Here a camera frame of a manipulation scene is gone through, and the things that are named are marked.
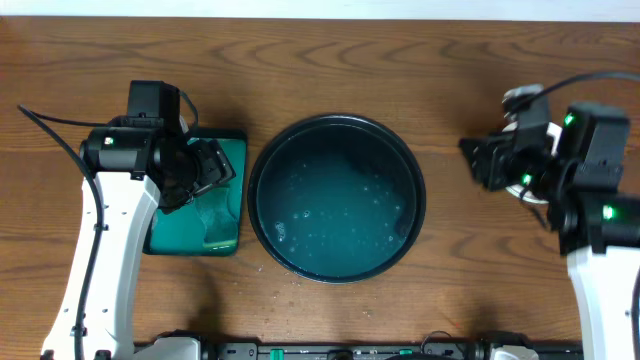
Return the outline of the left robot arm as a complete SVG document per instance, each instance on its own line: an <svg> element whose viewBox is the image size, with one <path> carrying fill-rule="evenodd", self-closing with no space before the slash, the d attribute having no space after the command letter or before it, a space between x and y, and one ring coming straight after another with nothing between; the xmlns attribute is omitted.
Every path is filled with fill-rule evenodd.
<svg viewBox="0 0 640 360"><path fill-rule="evenodd" d="M44 359L211 359L184 331L136 346L133 310L144 252L196 255L237 245L242 187L212 130L187 124L188 100L134 80L127 111L91 128L71 158L83 174L82 220Z"/></svg>

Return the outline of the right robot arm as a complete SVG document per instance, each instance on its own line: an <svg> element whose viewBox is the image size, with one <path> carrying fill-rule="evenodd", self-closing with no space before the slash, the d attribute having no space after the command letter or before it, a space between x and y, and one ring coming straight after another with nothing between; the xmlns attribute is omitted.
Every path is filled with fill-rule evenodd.
<svg viewBox="0 0 640 360"><path fill-rule="evenodd" d="M578 304L587 359L639 356L639 198L618 187L630 119L616 107L575 102L556 149L545 123L459 147L476 182L489 191L520 186L546 202L545 225L560 253Z"/></svg>

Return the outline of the green yellow sponge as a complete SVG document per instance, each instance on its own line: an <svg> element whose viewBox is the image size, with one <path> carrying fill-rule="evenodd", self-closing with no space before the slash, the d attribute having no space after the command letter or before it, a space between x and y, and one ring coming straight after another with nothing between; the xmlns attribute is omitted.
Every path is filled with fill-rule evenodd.
<svg viewBox="0 0 640 360"><path fill-rule="evenodd" d="M237 249L237 247L238 247L237 239L213 241L213 242L209 242L208 240L206 240L203 243L203 248L207 252L211 252L211 253L234 252Z"/></svg>

